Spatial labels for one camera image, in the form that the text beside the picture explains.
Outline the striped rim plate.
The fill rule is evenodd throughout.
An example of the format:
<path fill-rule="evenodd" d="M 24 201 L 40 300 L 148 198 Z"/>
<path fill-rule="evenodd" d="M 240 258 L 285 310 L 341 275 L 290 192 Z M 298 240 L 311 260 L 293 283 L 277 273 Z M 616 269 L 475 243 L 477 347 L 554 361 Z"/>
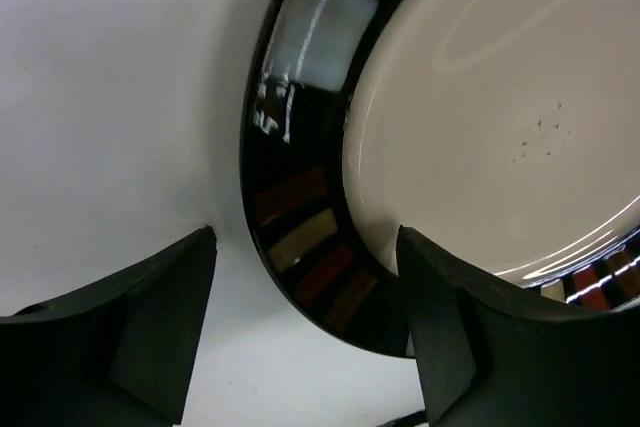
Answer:
<path fill-rule="evenodd" d="M 639 0 L 273 0 L 248 81 L 254 244 L 313 324 L 413 353 L 412 227 L 554 300 L 639 300 Z"/>

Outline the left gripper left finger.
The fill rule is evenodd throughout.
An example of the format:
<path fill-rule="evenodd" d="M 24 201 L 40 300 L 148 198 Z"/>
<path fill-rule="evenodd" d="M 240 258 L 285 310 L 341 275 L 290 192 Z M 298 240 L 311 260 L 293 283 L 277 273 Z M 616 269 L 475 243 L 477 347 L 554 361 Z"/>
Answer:
<path fill-rule="evenodd" d="M 214 278 L 211 227 L 1 319 L 4 426 L 177 426 Z"/>

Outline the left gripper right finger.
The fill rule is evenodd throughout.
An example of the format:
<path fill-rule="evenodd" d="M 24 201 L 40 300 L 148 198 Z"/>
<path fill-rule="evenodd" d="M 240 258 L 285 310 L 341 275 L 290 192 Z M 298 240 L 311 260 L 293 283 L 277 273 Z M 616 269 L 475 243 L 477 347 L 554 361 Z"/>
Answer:
<path fill-rule="evenodd" d="M 639 311 L 520 288 L 401 227 L 396 258 L 431 426 L 635 426 Z"/>

